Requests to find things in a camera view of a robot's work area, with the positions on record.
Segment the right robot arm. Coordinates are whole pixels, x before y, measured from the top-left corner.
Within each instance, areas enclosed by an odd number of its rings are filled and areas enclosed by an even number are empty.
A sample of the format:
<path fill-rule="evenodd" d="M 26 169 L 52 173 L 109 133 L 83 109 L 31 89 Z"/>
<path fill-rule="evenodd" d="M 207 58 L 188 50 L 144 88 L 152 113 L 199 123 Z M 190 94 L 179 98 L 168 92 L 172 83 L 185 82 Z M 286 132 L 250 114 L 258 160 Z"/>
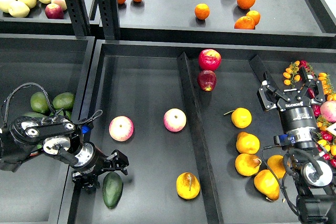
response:
<path fill-rule="evenodd" d="M 325 148 L 314 139 L 318 126 L 312 108 L 325 102 L 325 96 L 321 81 L 307 74 L 304 67 L 299 76 L 301 88 L 281 91 L 265 71 L 257 95 L 265 111 L 277 109 L 280 117 L 283 134 L 274 136 L 274 145 L 285 151 L 285 174 L 293 178 L 298 193 L 296 203 L 289 201 L 288 205 L 301 223 L 330 223 L 334 174 L 323 158 Z"/>

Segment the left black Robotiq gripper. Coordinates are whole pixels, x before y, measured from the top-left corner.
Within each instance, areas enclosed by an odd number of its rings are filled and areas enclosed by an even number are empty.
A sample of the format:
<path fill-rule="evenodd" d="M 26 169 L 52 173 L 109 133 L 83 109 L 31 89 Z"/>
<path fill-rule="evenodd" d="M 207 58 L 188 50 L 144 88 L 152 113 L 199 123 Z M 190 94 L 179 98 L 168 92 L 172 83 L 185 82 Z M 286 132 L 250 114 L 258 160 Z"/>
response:
<path fill-rule="evenodd" d="M 128 175 L 128 157 L 119 150 L 106 156 L 92 142 L 84 142 L 76 151 L 75 157 L 78 162 L 71 172 L 72 182 L 85 191 L 96 191 L 100 188 L 98 176 L 104 171 L 120 171 Z"/>

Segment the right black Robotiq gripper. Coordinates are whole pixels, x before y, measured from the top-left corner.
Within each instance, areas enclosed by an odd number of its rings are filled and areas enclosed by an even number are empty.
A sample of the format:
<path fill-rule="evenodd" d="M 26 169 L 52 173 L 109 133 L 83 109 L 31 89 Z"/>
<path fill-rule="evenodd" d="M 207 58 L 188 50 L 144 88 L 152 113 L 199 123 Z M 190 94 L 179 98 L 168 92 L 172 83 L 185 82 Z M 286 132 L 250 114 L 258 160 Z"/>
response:
<path fill-rule="evenodd" d="M 282 149 L 295 147 L 301 150 L 312 150 L 316 147 L 312 133 L 317 131 L 317 123 L 311 104 L 323 104 L 326 101 L 322 83 L 299 69 L 303 85 L 297 91 L 296 98 L 290 98 L 280 91 L 270 73 L 263 74 L 261 87 L 257 96 L 264 111 L 278 108 L 283 134 L 276 136 L 276 144 Z"/>

